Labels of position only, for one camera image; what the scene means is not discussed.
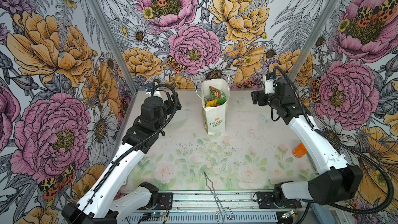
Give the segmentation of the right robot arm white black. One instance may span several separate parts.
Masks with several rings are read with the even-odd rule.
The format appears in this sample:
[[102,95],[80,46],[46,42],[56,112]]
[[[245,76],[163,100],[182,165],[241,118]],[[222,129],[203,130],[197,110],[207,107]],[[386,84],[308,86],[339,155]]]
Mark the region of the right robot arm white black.
[[318,134],[317,127],[305,107],[300,107],[293,94],[278,95],[264,90],[251,92],[254,105],[269,106],[298,136],[306,149],[317,176],[308,181],[287,181],[274,187],[273,201],[284,206],[290,200],[313,201],[327,205],[354,197],[363,173],[358,166],[349,165],[344,154],[339,154],[331,143]]

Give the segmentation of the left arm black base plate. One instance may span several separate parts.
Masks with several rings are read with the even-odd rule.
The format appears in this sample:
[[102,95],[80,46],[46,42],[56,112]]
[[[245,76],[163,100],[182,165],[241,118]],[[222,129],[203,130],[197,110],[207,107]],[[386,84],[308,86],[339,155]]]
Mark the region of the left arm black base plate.
[[173,206],[174,194],[171,192],[160,192],[153,194],[149,203],[144,207],[148,210],[171,210]]

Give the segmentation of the yellow snack packet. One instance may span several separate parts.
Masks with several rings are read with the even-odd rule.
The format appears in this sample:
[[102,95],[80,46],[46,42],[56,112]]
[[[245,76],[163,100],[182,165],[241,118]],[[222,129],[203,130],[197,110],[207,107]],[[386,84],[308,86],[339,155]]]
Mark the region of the yellow snack packet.
[[217,107],[217,106],[219,106],[217,99],[210,100],[205,104],[205,107]]

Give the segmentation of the white paper bag Love Life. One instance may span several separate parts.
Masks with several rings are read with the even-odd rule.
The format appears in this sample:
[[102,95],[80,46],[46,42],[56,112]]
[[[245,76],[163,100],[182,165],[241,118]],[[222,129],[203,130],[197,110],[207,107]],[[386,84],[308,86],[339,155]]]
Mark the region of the white paper bag Love Life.
[[[229,79],[230,76],[228,76],[227,79],[218,78],[206,80],[202,83],[200,82],[200,86],[195,85],[195,91],[201,100],[205,130],[210,135],[221,133],[226,130],[226,115],[230,99]],[[226,94],[227,101],[223,105],[219,105],[217,107],[205,107],[206,102],[211,100],[209,90],[210,86],[215,87]]]

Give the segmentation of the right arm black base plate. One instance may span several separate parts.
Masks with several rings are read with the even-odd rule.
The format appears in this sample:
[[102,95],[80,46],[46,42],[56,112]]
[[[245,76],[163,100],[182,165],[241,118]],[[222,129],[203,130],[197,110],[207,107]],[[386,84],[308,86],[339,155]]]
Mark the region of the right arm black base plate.
[[299,200],[282,199],[276,200],[270,191],[257,191],[252,196],[252,201],[258,204],[259,209],[291,208],[300,209],[302,204]]

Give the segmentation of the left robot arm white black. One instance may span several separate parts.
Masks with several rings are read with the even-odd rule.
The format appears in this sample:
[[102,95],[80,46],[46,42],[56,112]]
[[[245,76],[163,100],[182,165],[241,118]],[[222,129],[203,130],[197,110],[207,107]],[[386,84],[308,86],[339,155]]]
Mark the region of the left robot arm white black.
[[181,109],[178,94],[152,93],[141,105],[141,114],[122,138],[114,158],[97,182],[77,203],[67,204],[62,216],[69,224],[117,224],[133,211],[153,209],[159,200],[159,189],[141,183],[132,193],[116,198],[130,172],[143,159],[176,112]]

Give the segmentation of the green snack packet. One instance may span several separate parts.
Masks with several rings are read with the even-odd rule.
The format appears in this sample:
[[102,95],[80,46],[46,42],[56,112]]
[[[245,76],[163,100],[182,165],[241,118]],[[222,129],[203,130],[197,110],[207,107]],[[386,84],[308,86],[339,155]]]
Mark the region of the green snack packet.
[[212,86],[209,87],[209,90],[211,100],[217,99],[219,105],[223,105],[227,101],[227,96],[223,91]]

